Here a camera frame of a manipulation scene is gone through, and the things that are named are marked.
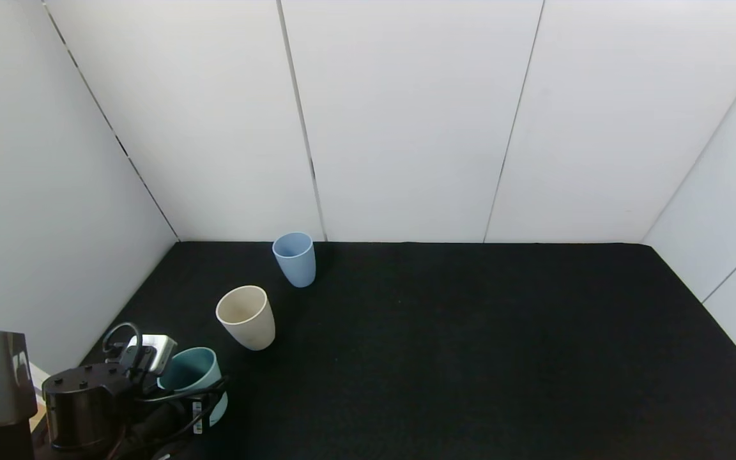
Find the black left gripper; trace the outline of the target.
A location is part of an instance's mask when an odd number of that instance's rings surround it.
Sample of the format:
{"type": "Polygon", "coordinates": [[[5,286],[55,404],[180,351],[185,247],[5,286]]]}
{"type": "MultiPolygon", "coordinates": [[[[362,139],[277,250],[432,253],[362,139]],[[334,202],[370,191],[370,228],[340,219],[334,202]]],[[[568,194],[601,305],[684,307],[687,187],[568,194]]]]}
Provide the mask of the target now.
{"type": "Polygon", "coordinates": [[[172,394],[152,411],[155,436],[190,436],[201,434],[208,421],[211,406],[216,406],[226,395],[230,376],[221,376],[207,389],[207,394],[172,394]]]}

